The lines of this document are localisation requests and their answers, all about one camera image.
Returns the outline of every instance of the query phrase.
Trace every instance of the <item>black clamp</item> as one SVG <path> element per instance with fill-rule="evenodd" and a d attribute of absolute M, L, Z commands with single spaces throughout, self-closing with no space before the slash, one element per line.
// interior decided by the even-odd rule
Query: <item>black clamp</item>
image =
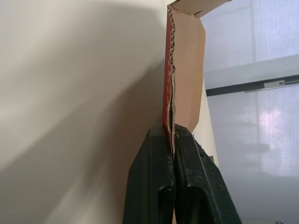
<path fill-rule="evenodd" d="M 242 224 L 219 169 L 176 125 L 174 160 L 162 124 L 152 127 L 128 174 L 123 224 Z"/>

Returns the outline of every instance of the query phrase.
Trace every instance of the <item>beige wall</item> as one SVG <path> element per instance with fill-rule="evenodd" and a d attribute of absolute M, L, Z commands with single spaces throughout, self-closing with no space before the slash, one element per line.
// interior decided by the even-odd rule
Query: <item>beige wall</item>
<path fill-rule="evenodd" d="M 0 223 L 121 223 L 160 121 L 160 0 L 0 3 Z"/>

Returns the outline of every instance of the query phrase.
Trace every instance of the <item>cardboard flap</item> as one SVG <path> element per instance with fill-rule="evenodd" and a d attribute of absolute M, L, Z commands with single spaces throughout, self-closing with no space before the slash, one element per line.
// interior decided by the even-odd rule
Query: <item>cardboard flap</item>
<path fill-rule="evenodd" d="M 175 153 L 175 123 L 199 121 L 206 33 L 200 17 L 230 0 L 177 0 L 168 5 L 163 125 Z"/>
<path fill-rule="evenodd" d="M 200 18 L 176 10 L 172 15 L 176 26 L 174 123 L 192 132 L 199 121 L 206 32 Z"/>
<path fill-rule="evenodd" d="M 231 0 L 178 0 L 171 3 L 170 6 L 185 14 L 202 17 L 228 1 Z"/>

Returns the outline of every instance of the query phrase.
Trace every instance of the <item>corrugated cardboard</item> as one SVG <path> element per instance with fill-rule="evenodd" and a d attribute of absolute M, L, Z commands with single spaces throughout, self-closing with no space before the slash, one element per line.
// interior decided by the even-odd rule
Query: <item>corrugated cardboard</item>
<path fill-rule="evenodd" d="M 200 17 L 230 0 L 178 0 L 168 5 L 163 124 L 172 153 L 174 124 L 191 132 L 199 120 L 206 42 Z"/>

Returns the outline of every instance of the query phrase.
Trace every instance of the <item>cardboard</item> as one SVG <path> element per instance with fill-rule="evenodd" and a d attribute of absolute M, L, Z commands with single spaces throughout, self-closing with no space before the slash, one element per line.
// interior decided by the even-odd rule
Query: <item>cardboard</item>
<path fill-rule="evenodd" d="M 192 132 L 200 112 L 206 42 L 200 17 L 230 0 L 178 0 L 167 6 L 163 124 L 175 153 L 174 124 Z"/>

